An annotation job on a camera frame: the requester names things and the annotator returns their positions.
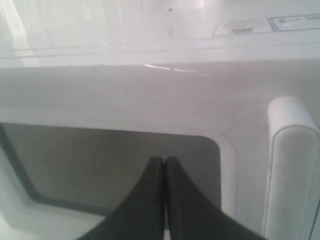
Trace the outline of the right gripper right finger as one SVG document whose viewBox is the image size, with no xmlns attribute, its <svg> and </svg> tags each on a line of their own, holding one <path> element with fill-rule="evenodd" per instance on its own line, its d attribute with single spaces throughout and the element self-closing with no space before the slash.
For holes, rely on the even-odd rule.
<svg viewBox="0 0 320 240">
<path fill-rule="evenodd" d="M 165 160 L 166 204 L 172 240 L 263 240 L 212 204 L 193 183 L 180 160 Z"/>
</svg>

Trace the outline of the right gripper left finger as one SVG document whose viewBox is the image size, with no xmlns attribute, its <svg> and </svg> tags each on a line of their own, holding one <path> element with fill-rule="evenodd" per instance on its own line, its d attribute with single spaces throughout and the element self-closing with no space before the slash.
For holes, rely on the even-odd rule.
<svg viewBox="0 0 320 240">
<path fill-rule="evenodd" d="M 165 229 L 164 160 L 151 157 L 133 190 L 85 240 L 162 240 Z"/>
</svg>

